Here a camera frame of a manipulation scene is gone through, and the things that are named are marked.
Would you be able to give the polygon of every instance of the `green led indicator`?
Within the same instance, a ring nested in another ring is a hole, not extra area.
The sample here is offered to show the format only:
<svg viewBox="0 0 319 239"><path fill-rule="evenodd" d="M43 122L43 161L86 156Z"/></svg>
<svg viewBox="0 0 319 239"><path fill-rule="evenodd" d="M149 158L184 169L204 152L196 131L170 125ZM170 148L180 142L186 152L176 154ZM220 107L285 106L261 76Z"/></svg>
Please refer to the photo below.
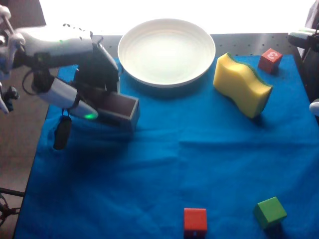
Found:
<svg viewBox="0 0 319 239"><path fill-rule="evenodd" d="M97 118L97 115L95 114L88 114L88 115L84 115L84 118L87 120L94 120Z"/></svg>

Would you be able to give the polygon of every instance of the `bright white light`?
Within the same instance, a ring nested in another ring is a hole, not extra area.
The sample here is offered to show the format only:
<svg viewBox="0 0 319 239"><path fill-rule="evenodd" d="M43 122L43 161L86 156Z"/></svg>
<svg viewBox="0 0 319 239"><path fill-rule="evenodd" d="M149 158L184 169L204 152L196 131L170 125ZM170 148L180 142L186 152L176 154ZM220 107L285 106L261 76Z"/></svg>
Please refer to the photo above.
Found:
<svg viewBox="0 0 319 239"><path fill-rule="evenodd" d="M47 25L68 23L94 34L123 35L156 18L193 22L208 33L290 32L303 27L315 0L40 0Z"/></svg>

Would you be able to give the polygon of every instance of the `red cube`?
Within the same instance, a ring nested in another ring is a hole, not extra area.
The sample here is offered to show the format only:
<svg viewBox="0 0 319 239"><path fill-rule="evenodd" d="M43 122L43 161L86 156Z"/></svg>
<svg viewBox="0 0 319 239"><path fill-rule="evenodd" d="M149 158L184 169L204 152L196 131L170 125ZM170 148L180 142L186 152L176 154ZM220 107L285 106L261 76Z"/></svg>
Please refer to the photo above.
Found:
<svg viewBox="0 0 319 239"><path fill-rule="evenodd" d="M269 49L260 57L258 67L269 74L274 73L282 59L283 55L274 49Z"/></svg>
<svg viewBox="0 0 319 239"><path fill-rule="evenodd" d="M206 209L185 208L184 209L184 236L204 237L207 233Z"/></svg>

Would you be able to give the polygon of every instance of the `blue tablecloth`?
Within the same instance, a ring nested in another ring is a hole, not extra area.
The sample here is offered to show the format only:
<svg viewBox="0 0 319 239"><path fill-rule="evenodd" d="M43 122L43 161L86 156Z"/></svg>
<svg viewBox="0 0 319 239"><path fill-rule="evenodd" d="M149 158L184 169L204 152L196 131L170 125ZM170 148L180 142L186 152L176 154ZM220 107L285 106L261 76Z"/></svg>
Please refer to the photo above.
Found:
<svg viewBox="0 0 319 239"><path fill-rule="evenodd" d="M236 59L257 67L259 56ZM55 151L60 109L50 107L15 238L178 239L190 207L207 209L208 239L264 239L253 209L273 196L288 213L284 238L318 238L319 131L293 57L276 76L257 69L274 89L256 120L213 88L215 66L179 97L144 94L122 75L122 93L140 98L132 139L73 119Z"/></svg>

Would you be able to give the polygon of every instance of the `green block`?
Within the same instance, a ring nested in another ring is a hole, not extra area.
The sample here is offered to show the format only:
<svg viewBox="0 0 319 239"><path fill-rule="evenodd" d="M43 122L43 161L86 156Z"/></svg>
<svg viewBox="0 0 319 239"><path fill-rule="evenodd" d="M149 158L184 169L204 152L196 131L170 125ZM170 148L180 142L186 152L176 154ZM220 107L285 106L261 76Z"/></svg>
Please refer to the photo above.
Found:
<svg viewBox="0 0 319 239"><path fill-rule="evenodd" d="M277 197L267 199L257 204L254 215L263 229L280 223L287 213Z"/></svg>

